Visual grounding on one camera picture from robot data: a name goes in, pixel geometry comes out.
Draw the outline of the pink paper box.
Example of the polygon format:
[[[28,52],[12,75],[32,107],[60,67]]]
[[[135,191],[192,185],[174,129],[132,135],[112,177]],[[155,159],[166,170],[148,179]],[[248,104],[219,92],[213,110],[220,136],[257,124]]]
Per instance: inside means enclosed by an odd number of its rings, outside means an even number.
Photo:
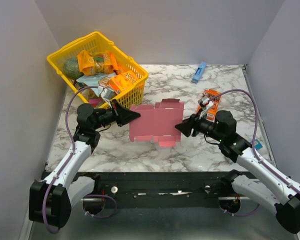
[[[131,142],[158,143],[160,147],[174,147],[181,141],[181,132],[175,125],[183,121],[184,102],[179,99],[162,99],[155,104],[133,104],[131,111],[140,117],[129,124]]]

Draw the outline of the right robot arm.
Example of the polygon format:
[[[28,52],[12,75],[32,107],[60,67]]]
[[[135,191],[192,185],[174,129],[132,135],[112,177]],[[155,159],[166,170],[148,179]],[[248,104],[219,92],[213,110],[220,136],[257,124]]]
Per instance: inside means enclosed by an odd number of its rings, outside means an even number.
[[[218,141],[220,152],[234,163],[248,170],[257,181],[241,173],[223,180],[220,191],[231,196],[244,195],[275,215],[288,232],[300,231],[300,183],[283,174],[265,160],[245,138],[236,132],[237,122],[230,111],[217,112],[211,122],[196,114],[175,125],[186,137],[204,134]]]

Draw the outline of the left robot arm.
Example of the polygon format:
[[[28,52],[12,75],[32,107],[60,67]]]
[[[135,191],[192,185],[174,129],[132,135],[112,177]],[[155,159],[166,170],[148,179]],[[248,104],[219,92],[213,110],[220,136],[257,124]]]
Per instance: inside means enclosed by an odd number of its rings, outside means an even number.
[[[123,107],[117,100],[110,108],[94,108],[83,103],[77,108],[77,127],[70,135],[71,146],[57,167],[43,180],[36,180],[29,189],[28,218],[33,222],[63,228],[68,222],[73,206],[85,195],[97,197],[101,185],[94,179],[77,180],[80,189],[70,191],[70,186],[81,165],[98,146],[98,129],[112,123],[119,127],[131,123],[141,114]]]

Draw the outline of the orange cracker box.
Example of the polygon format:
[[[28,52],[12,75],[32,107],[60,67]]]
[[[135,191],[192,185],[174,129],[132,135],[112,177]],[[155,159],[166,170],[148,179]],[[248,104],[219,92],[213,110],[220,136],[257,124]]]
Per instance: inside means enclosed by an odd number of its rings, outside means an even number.
[[[110,78],[108,85],[119,95],[129,90],[137,81],[138,77],[132,70],[120,73]]]

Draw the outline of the orange product box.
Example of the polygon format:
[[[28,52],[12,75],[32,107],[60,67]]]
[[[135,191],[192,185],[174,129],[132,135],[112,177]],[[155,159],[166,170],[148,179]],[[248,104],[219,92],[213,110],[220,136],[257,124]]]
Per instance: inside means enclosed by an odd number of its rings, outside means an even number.
[[[204,90],[202,98],[198,101],[199,106],[196,111],[200,118],[205,117],[208,121],[214,122],[221,97],[218,96],[210,102],[208,102],[208,100],[219,94],[220,92],[211,88]]]

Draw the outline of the blue small box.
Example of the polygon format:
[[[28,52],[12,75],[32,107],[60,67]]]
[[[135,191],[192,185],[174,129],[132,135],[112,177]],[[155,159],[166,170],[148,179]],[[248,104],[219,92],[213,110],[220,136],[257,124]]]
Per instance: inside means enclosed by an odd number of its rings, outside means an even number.
[[[192,83],[195,83],[195,84],[198,83],[198,81],[201,79],[201,77],[202,77],[202,75],[203,75],[203,73],[205,71],[206,66],[207,66],[206,62],[201,62],[199,64],[197,70],[195,71],[195,73],[194,73],[194,75],[192,77],[192,80],[191,80]]]

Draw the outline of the pink item in basket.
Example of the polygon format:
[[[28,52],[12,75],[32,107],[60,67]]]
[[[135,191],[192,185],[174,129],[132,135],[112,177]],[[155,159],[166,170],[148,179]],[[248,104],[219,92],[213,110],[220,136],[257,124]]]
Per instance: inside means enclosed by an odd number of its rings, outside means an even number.
[[[88,103],[91,104],[94,108],[102,106],[105,102],[102,98],[91,98],[88,100]]]

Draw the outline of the light blue snack bag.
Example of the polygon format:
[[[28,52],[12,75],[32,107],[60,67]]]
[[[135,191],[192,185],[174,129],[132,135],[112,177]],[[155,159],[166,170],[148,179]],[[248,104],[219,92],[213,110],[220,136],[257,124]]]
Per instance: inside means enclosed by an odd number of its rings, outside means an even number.
[[[96,75],[83,75],[78,78],[76,81],[85,86],[95,86],[96,88],[92,88],[93,92],[97,97],[100,96],[103,89],[105,89],[109,85],[109,81],[111,78],[115,77],[115,73],[111,74],[96,74]]]

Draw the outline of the orange snack bag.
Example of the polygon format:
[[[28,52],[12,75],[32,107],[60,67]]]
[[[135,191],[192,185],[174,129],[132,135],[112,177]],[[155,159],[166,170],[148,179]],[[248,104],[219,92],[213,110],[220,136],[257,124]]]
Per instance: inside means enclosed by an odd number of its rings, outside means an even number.
[[[115,55],[108,50],[92,53],[82,50],[77,60],[79,71],[86,76],[112,74],[119,70]]]

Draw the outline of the yellow plastic basket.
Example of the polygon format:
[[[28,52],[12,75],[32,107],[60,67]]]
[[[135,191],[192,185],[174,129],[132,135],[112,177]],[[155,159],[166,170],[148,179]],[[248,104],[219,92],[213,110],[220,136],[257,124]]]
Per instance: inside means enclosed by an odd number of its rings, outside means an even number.
[[[86,36],[80,37],[59,50],[46,57],[48,63],[55,69],[56,73],[66,82],[73,93],[77,93],[77,88],[73,81],[67,78],[63,72],[65,61],[71,57],[76,57],[80,51],[86,50],[90,53],[110,51],[114,54],[119,69],[123,72],[133,71],[138,81],[127,91],[120,93],[115,99],[124,107],[130,108],[131,105],[142,103],[145,82],[148,79],[148,72],[143,69],[131,56],[122,52],[113,41],[109,40],[102,33],[94,31]]]

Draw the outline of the green melon ball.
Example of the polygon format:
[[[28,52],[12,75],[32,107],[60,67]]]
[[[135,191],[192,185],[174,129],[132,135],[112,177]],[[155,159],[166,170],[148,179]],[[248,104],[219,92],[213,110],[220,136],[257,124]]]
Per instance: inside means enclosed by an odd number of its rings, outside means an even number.
[[[83,73],[80,72],[79,62],[76,57],[68,58],[63,64],[63,73],[70,79],[76,80],[80,78]]]

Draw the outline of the teal card package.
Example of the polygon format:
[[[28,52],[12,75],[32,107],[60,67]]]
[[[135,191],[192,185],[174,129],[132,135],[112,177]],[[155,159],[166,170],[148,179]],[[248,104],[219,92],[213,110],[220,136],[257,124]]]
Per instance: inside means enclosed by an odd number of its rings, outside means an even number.
[[[263,145],[258,139],[255,139],[254,141],[251,142],[255,148],[256,151],[260,150],[263,148]]]

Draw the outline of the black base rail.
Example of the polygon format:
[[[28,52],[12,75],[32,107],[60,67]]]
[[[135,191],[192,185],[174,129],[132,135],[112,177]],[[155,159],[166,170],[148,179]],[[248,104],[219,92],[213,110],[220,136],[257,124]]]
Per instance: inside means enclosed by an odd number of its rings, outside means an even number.
[[[74,180],[94,181],[93,194],[104,193],[105,208],[218,208],[221,198],[236,197],[224,182],[228,172],[78,172]]]

